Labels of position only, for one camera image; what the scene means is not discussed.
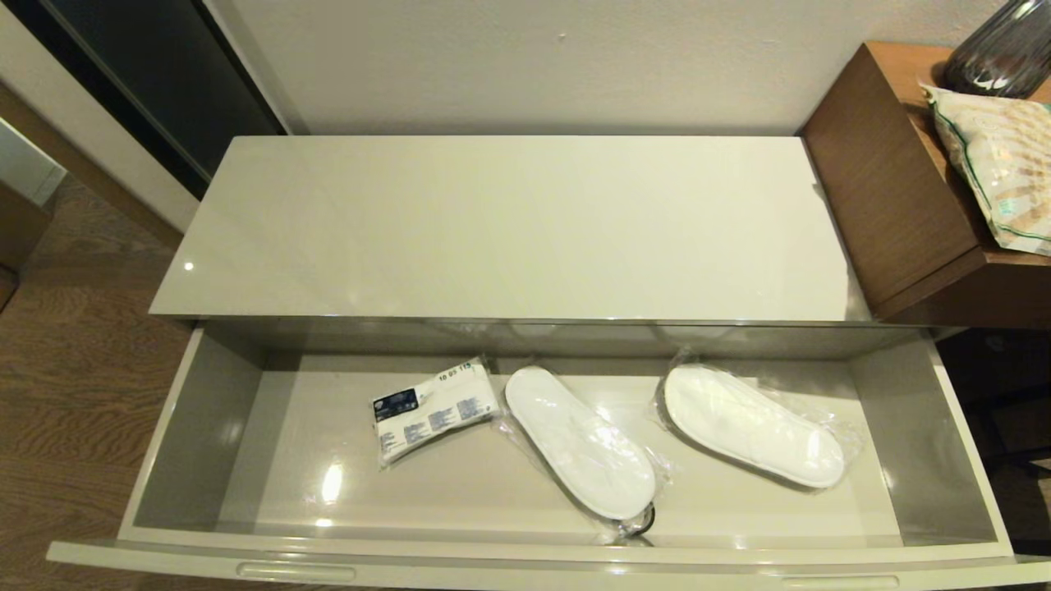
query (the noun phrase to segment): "drawer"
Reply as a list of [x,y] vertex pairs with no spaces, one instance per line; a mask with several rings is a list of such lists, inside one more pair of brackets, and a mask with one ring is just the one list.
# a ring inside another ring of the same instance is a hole
[[[812,492],[648,419],[689,345],[812,399],[867,445]],[[602,546],[495,429],[377,467],[372,398],[483,352],[539,356],[675,466],[644,538]],[[201,576],[450,589],[948,589],[1051,579],[1015,556],[937,352],[892,327],[208,321],[194,330],[118,538],[54,561]]]

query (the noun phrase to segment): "white package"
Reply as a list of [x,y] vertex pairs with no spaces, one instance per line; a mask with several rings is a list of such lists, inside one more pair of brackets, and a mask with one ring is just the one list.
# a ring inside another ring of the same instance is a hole
[[1051,257],[1051,106],[923,88],[949,161],[996,243]]
[[831,432],[725,371],[674,368],[664,404],[676,427],[702,446],[812,488],[840,481],[843,448]]
[[645,450],[543,368],[519,369],[504,393],[512,415],[584,507],[617,522],[647,512],[657,477]]
[[372,401],[379,465],[452,429],[479,423],[499,406],[481,358],[447,369],[412,388]]

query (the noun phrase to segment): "plastic wrap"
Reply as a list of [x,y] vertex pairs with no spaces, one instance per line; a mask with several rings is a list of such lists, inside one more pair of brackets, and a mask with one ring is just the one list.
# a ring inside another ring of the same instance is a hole
[[924,89],[949,160],[996,243],[1051,256],[1051,105]]
[[516,371],[503,391],[507,412],[494,422],[607,535],[603,544],[645,533],[654,498],[671,467],[581,402],[547,369]]
[[499,412],[480,356],[411,388],[374,399],[379,467],[389,467],[448,431],[480,423]]
[[798,485],[834,486],[865,446],[833,412],[680,353],[655,409],[680,437]]

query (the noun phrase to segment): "wooden side table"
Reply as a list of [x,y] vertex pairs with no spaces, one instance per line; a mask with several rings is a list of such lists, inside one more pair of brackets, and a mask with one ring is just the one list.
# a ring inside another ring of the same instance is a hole
[[937,139],[919,82],[950,53],[865,43],[801,135],[875,318],[1051,327],[1051,258],[996,246]]

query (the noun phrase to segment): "label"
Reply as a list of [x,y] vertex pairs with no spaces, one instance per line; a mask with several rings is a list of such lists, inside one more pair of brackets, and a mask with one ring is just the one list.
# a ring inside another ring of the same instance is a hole
[[1000,203],[996,204],[996,208],[1000,209],[1000,215],[1003,216],[1003,217],[1005,217],[1005,218],[1013,218],[1014,217],[1014,209],[1015,208],[1014,208],[1014,200],[1013,199],[1004,199],[1004,200],[1001,200]]
[[489,419],[496,394],[478,358],[431,380],[372,401],[379,463],[398,456],[449,431]]
[[419,401],[416,399],[415,388],[394,392],[372,402],[372,412],[375,414],[376,423],[417,408],[419,408]]

